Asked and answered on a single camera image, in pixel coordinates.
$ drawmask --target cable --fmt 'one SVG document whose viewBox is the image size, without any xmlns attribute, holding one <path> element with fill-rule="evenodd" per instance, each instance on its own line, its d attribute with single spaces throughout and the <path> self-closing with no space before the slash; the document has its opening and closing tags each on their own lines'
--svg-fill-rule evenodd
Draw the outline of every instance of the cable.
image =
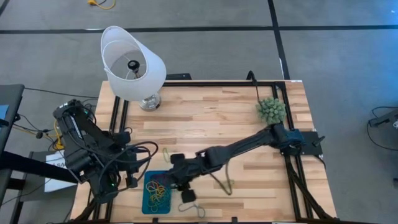
<svg viewBox="0 0 398 224">
<path fill-rule="evenodd" d="M 19 114 L 19 116 L 25 118 L 25 120 L 26 120 L 34 129 L 39 130 L 39 128 L 36 128 L 36 127 L 29 121 L 29 119 L 27 119 L 27 117 L 26 117 L 25 115 Z"/>
<path fill-rule="evenodd" d="M 368 133 L 368 137 L 369 137 L 369 139 L 371 140 L 371 142 L 373 142 L 373 144 L 375 144 L 375 145 L 377 145 L 377 146 L 379 146 L 379 147 L 381 147 L 381 148 L 383 148 L 383 149 L 387 149 L 387 150 L 390 150 L 390 151 L 398 151 L 398 149 L 393 149 L 393 148 L 390 148 L 390 147 L 382 146 L 382 145 L 376 143 L 376 142 L 372 139 L 372 137 L 371 137 L 371 135 L 370 135 L 370 133 L 369 133 L 370 122 L 371 122 L 372 120 L 374 120 L 374 119 L 369 120 L 368 123 L 367 123 L 367 125 L 366 125 L 366 132 Z"/>
<path fill-rule="evenodd" d="M 57 130 L 57 124 L 58 124 L 58 121 L 55 119 L 54 120 L 54 131 L 55 131 L 55 134 L 57 135 L 58 142 L 61 144 L 61 138 L 60 138 L 60 134 L 58 133 L 58 130 Z"/>
<path fill-rule="evenodd" d="M 43 186 L 44 186 L 46 183 L 48 183 L 50 180 L 52 180 L 52 179 L 49 179 L 48 181 L 44 182 L 44 184 L 40 184 L 38 187 L 36 187 L 34 190 L 32 190 L 32 191 L 29 192 L 29 193 L 26 193 L 26 194 L 22 194 L 22 195 L 13 197 L 12 199 L 8 200 L 7 202 L 2 203 L 2 204 L 0 205 L 0 208 L 1 208 L 3 205 L 7 204 L 8 202 L 10 202 L 10 201 L 12 201 L 12 200 L 14 200 L 14 199 L 16 199 L 16 198 L 23 197 L 23 196 L 26 196 L 26 195 L 30 195 L 31 193 L 35 192 L 35 191 L 38 190 L 39 188 L 43 187 Z"/>
<path fill-rule="evenodd" d="M 313 156 L 315 156 L 315 158 L 317 158 L 319 161 L 321 161 L 321 163 L 323 164 L 323 166 L 325 167 L 325 170 L 326 170 L 325 161 L 323 161 L 323 159 L 321 159 L 321 157 L 319 157 L 319 155 L 313 155 Z"/>
<path fill-rule="evenodd" d="M 376 118 L 379 118 L 379 117 L 374 113 L 374 111 L 376 111 L 377 109 L 381 109 L 381 108 L 396 109 L 396 108 L 398 108 L 398 106 L 378 106 L 378 107 L 373 108 L 373 109 L 372 109 L 372 114 L 373 114 Z"/>
<path fill-rule="evenodd" d="M 88 0 L 88 4 L 98 6 L 99 8 L 104 9 L 104 10 L 108 10 L 108 9 L 112 9 L 116 5 L 116 0 L 113 0 L 113 3 L 110 7 L 103 7 L 103 6 L 101 6 L 101 4 L 98 4 L 96 2 L 96 0 Z"/>
<path fill-rule="evenodd" d="M 68 93 L 59 93 L 59 92 L 56 92 L 56 91 L 41 90 L 41 89 L 36 89 L 36 88 L 25 88 L 25 89 L 26 90 L 33 90 L 33 91 L 42 91 L 42 92 L 53 93 L 53 94 L 58 94 L 58 95 L 65 95 L 65 96 L 75 96 L 75 97 L 82 97 L 82 98 L 98 99 L 98 97 L 95 97 L 95 96 L 73 95 L 73 94 L 68 94 Z"/>
<path fill-rule="evenodd" d="M 57 161 L 57 160 L 60 160 L 60 159 L 64 159 L 64 160 L 65 160 L 65 159 L 66 159 L 67 157 L 69 157 L 70 155 L 67 156 L 67 157 L 64 157 L 64 156 L 61 154 L 61 156 L 62 156 L 62 157 L 59 157 L 58 159 L 51 159 L 51 160 L 49 160 L 49 161 L 41 161 L 41 162 L 52 162 L 52 161 Z"/>
<path fill-rule="evenodd" d="M 91 188 L 90 188 L 90 192 L 88 192 L 87 206 L 90 204 L 91 193 L 92 193 L 92 192 L 93 192 L 93 191 L 92 191 Z"/>
<path fill-rule="evenodd" d="M 31 129 L 31 128 L 27 128 L 27 127 L 24 127 L 24 126 L 19 125 L 19 124 L 12 124 L 12 125 L 15 125 L 17 127 L 23 128 L 23 129 L 25 129 L 27 131 L 35 131 L 35 132 L 43 132 L 43 133 L 47 133 L 49 131 L 52 131 L 52 130 L 48 130 L 48 129 L 45 129 L 45 130 Z"/>
<path fill-rule="evenodd" d="M 99 5 L 102 5 L 106 2 L 107 0 L 102 1 L 101 3 L 98 3 Z"/>
<path fill-rule="evenodd" d="M 132 134 L 132 128 L 130 128 L 130 127 L 124 128 L 124 130 L 126 130 L 126 129 L 129 129 L 131 131 L 130 134 Z"/>
<path fill-rule="evenodd" d="M 72 204 L 72 206 L 70 207 L 69 212 L 67 213 L 67 215 L 66 215 L 65 218 L 63 219 L 63 222 L 67 222 L 68 216 L 69 216 L 69 214 L 72 212 L 72 209 L 73 209 L 73 204 Z"/>
<path fill-rule="evenodd" d="M 83 100 L 81 103 L 84 105 L 87 101 L 90 101 L 90 100 L 98 100 L 98 99 L 97 98 L 91 98 L 91 99 Z"/>
<path fill-rule="evenodd" d="M 47 149 L 48 152 L 50 151 L 50 148 L 54 149 L 54 151 L 64 150 L 64 149 L 59 149 L 59 148 L 57 148 L 57 147 L 54 147 L 54 146 L 56 145 L 56 143 L 58 143 L 58 139 L 52 141 L 51 145 L 49 145 L 49 148 Z"/>
<path fill-rule="evenodd" d="M 84 105 L 85 108 L 89 108 L 89 110 L 93 110 L 94 107 L 97 107 L 97 105 L 92 105 L 91 103 L 87 103 Z"/>
<path fill-rule="evenodd" d="M 85 147 L 85 146 L 82 146 L 81 144 L 79 144 L 79 143 L 76 141 L 76 139 L 72 136 L 72 134 L 71 134 L 70 131 L 68 132 L 68 135 L 70 136 L 70 138 L 72 139 L 72 141 L 73 141 L 77 146 L 81 147 L 81 149 L 84 149 L 84 150 L 86 150 L 86 151 L 92 152 L 92 153 L 96 154 L 97 156 L 102 156 L 102 157 L 105 157 L 105 158 L 108 158 L 108 159 L 114 159 L 114 158 L 112 158 L 110 155 L 102 154 L 102 153 L 99 152 L 99 151 L 94 151 L 94 150 L 88 149 L 88 148 Z M 151 154 L 150 157 L 145 158 L 145 159 L 141 159 L 141 160 L 139 160 L 139 161 L 124 161 L 124 160 L 120 160 L 120 159 L 115 159 L 114 161 L 116 161 L 116 162 L 122 162 L 122 163 L 128 163 L 128 164 L 133 164 L 133 163 L 138 163 L 138 162 L 146 162 L 148 159 L 151 159 L 151 158 L 154 156 L 154 154 L 156 154 L 156 152 L 159 150 L 158 145 L 157 145 L 156 143 L 152 142 L 152 141 L 140 142 L 139 144 L 147 144 L 147 143 L 148 143 L 148 144 L 154 144 L 154 145 L 156 145 L 155 152 L 154 152 L 153 154 Z"/>
<path fill-rule="evenodd" d="M 150 154 L 150 150 L 149 150 L 148 148 L 146 148 L 146 147 L 144 147 L 144 146 L 140 146 L 140 145 L 143 145 L 143 144 L 152 144 L 152 145 L 154 145 L 154 146 L 155 146 L 155 151 L 154 151 L 152 154 Z M 102 176 L 104 176 L 105 171 L 108 169 L 108 167 L 109 167 L 114 161 L 117 160 L 118 157 L 120 157 L 121 155 L 123 155 L 123 154 L 126 153 L 127 151 L 134 150 L 134 149 L 144 149 L 144 150 L 146 150 L 146 151 L 148 152 L 148 154 L 149 154 L 148 157 L 145 158 L 145 159 L 140 159 L 140 160 L 138 160 L 138 161 L 132 161 L 132 162 L 131 162 L 131 163 L 147 162 L 147 165 L 146 165 L 146 168 L 144 169 L 144 172 L 142 172 L 141 176 L 137 178 L 137 181 L 139 181 L 139 180 L 143 177 L 145 171 L 147 170 L 147 168 L 148 168 L 148 166 L 149 166 L 149 161 L 150 161 L 150 159 L 156 154 L 156 152 L 157 152 L 158 149 L 159 149 L 159 146 L 158 146 L 155 142 L 152 142 L 152 141 L 140 142 L 140 143 L 138 143 L 138 144 L 131 145 L 131 146 L 125 148 L 125 150 L 123 150 L 123 151 L 117 153 L 117 154 L 116 154 L 108 163 L 106 163 L 106 165 L 103 167 L 103 169 L 102 169 L 102 171 L 101 171 L 101 173 L 100 173 L 100 175 L 99 175 L 99 177 L 98 177 L 98 182 L 101 183 L 101 179 L 102 179 Z M 116 192 L 121 192 L 121 191 L 126 190 L 126 189 L 128 189 L 128 188 L 129 188 L 129 186 L 127 186 L 127 187 L 124 188 L 124 189 L 118 190 L 118 191 L 116 191 Z"/>
<path fill-rule="evenodd" d="M 13 126 L 12 128 L 14 128 L 14 129 L 16 129 L 16 130 L 18 130 L 18 131 L 22 131 L 22 132 L 24 132 L 24 133 L 27 133 L 27 134 L 31 134 L 31 135 L 33 135 L 33 136 L 36 136 L 36 134 L 33 133 L 32 131 L 25 130 L 25 129 L 23 129 L 23 128 L 18 128 L 18 126 L 17 126 L 17 127 L 14 127 L 14 126 Z M 49 137 L 49 135 L 44 136 L 44 138 L 47 139 L 47 140 L 49 140 L 50 142 L 52 142 L 52 139 Z"/>
<path fill-rule="evenodd" d="M 93 122 L 94 122 L 94 124 L 97 124 L 97 117 L 95 116 L 95 114 L 94 114 L 94 112 L 92 111 L 92 110 L 90 110 L 90 109 L 88 109 L 87 107 L 85 107 L 85 106 L 71 106 L 71 107 L 69 107 L 69 110 L 71 109 L 71 108 L 83 108 L 83 109 L 85 109 L 85 110 L 87 110 L 88 112 L 89 112 L 89 115 L 88 116 L 92 116 L 93 117 Z"/>
<path fill-rule="evenodd" d="M 260 96 L 259 96 L 259 87 L 258 87 L 258 84 L 257 84 L 256 77 L 254 76 L 254 73 L 252 71 L 249 71 L 248 76 L 250 76 L 250 78 L 252 80 L 252 84 L 256 87 L 257 102 L 259 103 L 260 107 L 262 108 L 261 101 L 260 101 Z"/>
</svg>

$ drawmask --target colorful rubber bands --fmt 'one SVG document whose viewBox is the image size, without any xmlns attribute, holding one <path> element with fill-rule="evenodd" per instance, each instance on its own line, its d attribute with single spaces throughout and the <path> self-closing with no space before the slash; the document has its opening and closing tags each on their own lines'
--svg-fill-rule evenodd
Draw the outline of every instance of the colorful rubber bands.
<svg viewBox="0 0 398 224">
<path fill-rule="evenodd" d="M 170 189 L 156 180 L 149 181 L 145 188 L 150 194 L 147 206 L 152 212 L 157 212 L 164 207 L 170 207 Z"/>
</svg>

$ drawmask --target white paper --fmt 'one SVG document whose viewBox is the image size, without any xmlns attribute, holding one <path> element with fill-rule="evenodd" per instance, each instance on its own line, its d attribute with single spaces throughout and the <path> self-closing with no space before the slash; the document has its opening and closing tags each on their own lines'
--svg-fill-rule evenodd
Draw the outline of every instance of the white paper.
<svg viewBox="0 0 398 224">
<path fill-rule="evenodd" d="M 57 151 L 52 155 L 46 156 L 45 161 L 48 164 L 66 169 L 65 160 L 63 158 L 63 150 Z M 55 179 L 52 179 L 51 181 L 49 180 L 50 180 L 49 178 L 45 178 L 46 184 L 44 185 L 44 192 L 53 192 L 55 190 L 60 190 L 76 185 L 74 183 L 69 183 L 62 180 L 55 180 Z"/>
</svg>

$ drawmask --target blue tray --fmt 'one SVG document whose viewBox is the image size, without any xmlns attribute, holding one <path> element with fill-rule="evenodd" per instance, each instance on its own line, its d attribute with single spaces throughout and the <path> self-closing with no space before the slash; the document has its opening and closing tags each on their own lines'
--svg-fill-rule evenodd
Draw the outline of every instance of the blue tray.
<svg viewBox="0 0 398 224">
<path fill-rule="evenodd" d="M 172 191 L 170 185 L 167 183 L 166 178 L 162 178 L 162 174 L 165 170 L 147 171 L 144 175 L 144 195 L 142 197 L 142 213 L 146 215 L 150 214 L 168 214 L 170 212 L 171 195 Z M 147 190 L 147 183 L 150 181 L 156 181 L 165 187 L 167 194 L 162 198 L 162 203 L 157 206 L 152 206 L 150 202 L 150 192 Z"/>
</svg>

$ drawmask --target white lampshade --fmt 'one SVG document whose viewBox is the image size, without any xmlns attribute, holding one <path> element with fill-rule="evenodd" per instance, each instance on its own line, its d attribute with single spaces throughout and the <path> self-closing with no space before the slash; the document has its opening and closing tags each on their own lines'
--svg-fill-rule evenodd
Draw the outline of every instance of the white lampshade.
<svg viewBox="0 0 398 224">
<path fill-rule="evenodd" d="M 111 68 L 123 55 L 140 51 L 146 63 L 146 72 L 137 79 L 123 79 Z M 113 93 L 128 101 L 143 100 L 156 94 L 166 79 L 166 66 L 159 56 L 151 52 L 124 29 L 111 26 L 104 30 L 101 38 L 101 54 L 104 70 Z"/>
</svg>

